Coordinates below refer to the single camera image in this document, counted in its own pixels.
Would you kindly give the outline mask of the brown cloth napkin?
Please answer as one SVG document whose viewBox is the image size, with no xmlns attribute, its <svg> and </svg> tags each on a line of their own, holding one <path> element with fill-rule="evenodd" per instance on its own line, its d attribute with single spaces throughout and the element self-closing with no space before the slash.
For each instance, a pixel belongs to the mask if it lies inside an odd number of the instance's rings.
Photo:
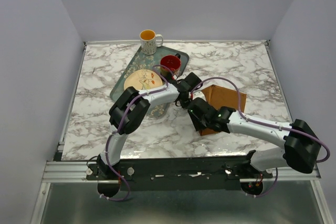
<svg viewBox="0 0 336 224">
<path fill-rule="evenodd" d="M 212 105 L 215 109 L 220 109 L 222 106 L 226 106 L 229 108 L 234 108 L 238 110 L 238 94 L 237 91 L 220 87 L 217 85 L 211 85 L 202 90 L 205 94 L 206 101 Z M 240 94 L 240 110 L 244 113 L 246 98 L 247 95 L 245 93 Z M 216 134 L 217 132 L 211 129 L 204 129 L 199 134 L 201 136 Z"/>
</svg>

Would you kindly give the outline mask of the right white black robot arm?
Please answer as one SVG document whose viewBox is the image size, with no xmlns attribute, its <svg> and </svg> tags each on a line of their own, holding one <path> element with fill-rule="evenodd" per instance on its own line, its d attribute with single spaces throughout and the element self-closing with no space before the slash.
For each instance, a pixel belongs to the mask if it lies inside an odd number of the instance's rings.
<svg viewBox="0 0 336 224">
<path fill-rule="evenodd" d="M 269 150 L 253 152 L 250 160 L 242 163 L 241 171 L 246 177 L 286 166 L 310 174 L 317 162 L 322 144 L 303 120 L 296 119 L 293 123 L 261 120 L 226 106 L 215 109 L 201 98 L 192 100 L 187 110 L 197 129 L 243 134 L 275 145 Z"/>
</svg>

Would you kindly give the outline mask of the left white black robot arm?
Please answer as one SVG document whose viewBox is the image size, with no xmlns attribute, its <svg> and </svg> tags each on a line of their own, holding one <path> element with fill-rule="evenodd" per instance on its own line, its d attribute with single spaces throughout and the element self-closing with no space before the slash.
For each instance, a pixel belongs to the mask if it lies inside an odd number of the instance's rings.
<svg viewBox="0 0 336 224">
<path fill-rule="evenodd" d="M 109 110 L 112 132 L 97 158 L 98 173 L 104 179 L 116 175 L 115 164 L 120 161 L 125 141 L 141 125 L 148 110 L 176 101 L 186 107 L 191 91 L 201 85 L 201 79 L 190 73 L 184 79 L 165 80 L 162 86 L 149 90 L 137 90 L 133 86 L 126 88 Z"/>
</svg>

